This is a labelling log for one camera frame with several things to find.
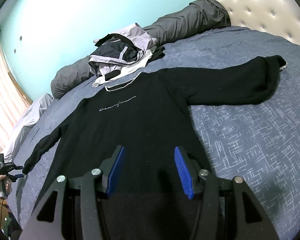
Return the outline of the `black long-sleeve sweater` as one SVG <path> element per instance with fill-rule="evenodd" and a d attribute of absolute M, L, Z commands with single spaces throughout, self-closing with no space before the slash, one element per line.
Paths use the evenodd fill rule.
<path fill-rule="evenodd" d="M 80 177 L 109 158 L 118 145 L 127 160 L 119 190 L 159 192 L 160 171 L 180 191 L 173 152 L 189 151 L 200 166 L 211 168 L 192 125 L 193 105 L 256 105 L 274 92 L 280 56 L 256 57 L 224 69 L 165 68 L 140 73 L 134 79 L 104 87 L 76 109 L 35 146 L 24 165 L 28 174 L 52 147 L 55 157 L 43 185 L 46 190 L 59 175 Z"/>

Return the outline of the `light grey bedsheet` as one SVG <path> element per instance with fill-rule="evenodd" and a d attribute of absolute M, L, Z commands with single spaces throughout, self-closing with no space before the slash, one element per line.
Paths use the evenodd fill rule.
<path fill-rule="evenodd" d="M 53 97 L 45 93 L 29 106 L 20 121 L 13 127 L 7 146 L 1 152 L 5 162 L 14 161 L 30 130 L 52 102 Z"/>

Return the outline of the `pink striped curtain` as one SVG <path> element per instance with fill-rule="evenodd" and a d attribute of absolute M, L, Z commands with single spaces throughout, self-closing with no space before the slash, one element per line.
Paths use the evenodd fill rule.
<path fill-rule="evenodd" d="M 14 125 L 28 107 L 11 80 L 0 43 L 0 152 L 9 144 Z"/>

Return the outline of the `grey white black jacket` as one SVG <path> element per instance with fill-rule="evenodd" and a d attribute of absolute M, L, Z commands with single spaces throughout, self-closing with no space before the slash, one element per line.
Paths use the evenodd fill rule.
<path fill-rule="evenodd" d="M 96 50 L 88 60 L 90 71 L 96 76 L 93 87 L 120 79 L 163 58 L 165 48 L 156 42 L 137 23 L 95 40 Z"/>

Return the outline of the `dark grey rolled duvet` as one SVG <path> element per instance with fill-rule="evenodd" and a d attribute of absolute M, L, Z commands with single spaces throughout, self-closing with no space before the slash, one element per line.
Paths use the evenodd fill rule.
<path fill-rule="evenodd" d="M 143 28 L 161 46 L 187 38 L 210 29 L 225 28 L 231 25 L 230 16 L 215 0 L 196 0 L 184 9 L 158 18 Z M 60 99 L 68 91 L 93 76 L 86 56 L 73 64 L 64 66 L 51 81 L 51 92 Z"/>

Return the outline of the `cream tufted headboard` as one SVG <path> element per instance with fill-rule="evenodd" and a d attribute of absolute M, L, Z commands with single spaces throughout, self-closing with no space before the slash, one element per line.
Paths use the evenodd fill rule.
<path fill-rule="evenodd" d="M 300 1 L 217 0 L 235 26 L 281 36 L 300 45 Z"/>

